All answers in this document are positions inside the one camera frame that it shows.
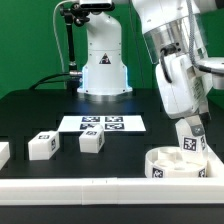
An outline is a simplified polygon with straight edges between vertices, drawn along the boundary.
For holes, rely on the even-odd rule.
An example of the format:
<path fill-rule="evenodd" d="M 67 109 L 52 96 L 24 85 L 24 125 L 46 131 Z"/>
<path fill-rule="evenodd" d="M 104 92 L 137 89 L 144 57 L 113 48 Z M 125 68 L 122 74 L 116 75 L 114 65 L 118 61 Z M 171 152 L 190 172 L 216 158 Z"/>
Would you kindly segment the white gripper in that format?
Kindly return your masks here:
<path fill-rule="evenodd" d="M 212 75 L 196 70 L 188 55 L 169 55 L 165 64 L 171 83 L 165 79 L 161 64 L 156 66 L 156 79 L 167 115 L 171 119 L 187 117 L 192 135 L 204 135 L 200 117 L 192 115 L 206 102 L 206 95 L 212 88 Z"/>

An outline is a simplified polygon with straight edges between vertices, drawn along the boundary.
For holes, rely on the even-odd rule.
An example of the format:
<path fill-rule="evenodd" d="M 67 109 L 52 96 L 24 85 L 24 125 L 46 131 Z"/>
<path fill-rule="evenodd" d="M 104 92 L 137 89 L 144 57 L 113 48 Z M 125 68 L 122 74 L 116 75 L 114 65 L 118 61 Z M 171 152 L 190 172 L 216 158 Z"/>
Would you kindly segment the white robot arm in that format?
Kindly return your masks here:
<path fill-rule="evenodd" d="M 224 70 L 210 67 L 211 58 L 197 22 L 201 13 L 224 8 L 224 0 L 131 0 L 141 21 L 149 55 L 157 63 L 156 78 L 167 115 L 202 135 L 200 116 L 208 112 L 206 95 Z M 112 0 L 81 0 L 89 14 L 88 61 L 84 88 L 99 94 L 108 87 L 110 72 L 121 68 L 121 28 L 105 12 Z"/>

